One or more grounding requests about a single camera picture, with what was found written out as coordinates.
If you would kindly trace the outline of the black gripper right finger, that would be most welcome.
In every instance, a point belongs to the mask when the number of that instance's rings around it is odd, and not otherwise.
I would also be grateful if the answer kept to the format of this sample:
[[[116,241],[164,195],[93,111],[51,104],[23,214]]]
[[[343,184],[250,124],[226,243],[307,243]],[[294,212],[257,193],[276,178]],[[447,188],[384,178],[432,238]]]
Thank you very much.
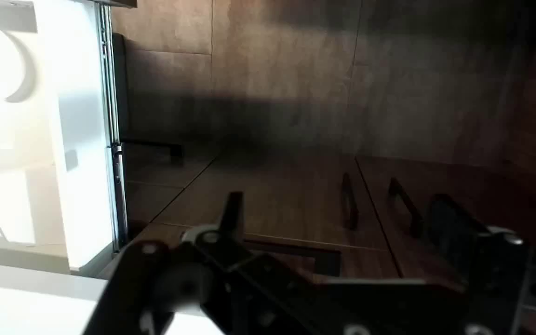
[[[469,281],[477,269],[479,238],[490,228],[447,193],[436,193],[427,210],[427,238]]]

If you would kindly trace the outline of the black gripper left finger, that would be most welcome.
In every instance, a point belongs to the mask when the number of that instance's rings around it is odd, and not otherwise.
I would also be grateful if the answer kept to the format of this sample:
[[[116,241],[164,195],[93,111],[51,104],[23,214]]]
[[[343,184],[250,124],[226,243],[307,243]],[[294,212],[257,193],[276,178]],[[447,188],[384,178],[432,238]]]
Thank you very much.
[[[224,214],[220,217],[218,230],[226,236],[239,238],[240,236],[240,221],[244,212],[244,193],[231,191],[227,195],[227,202]]]

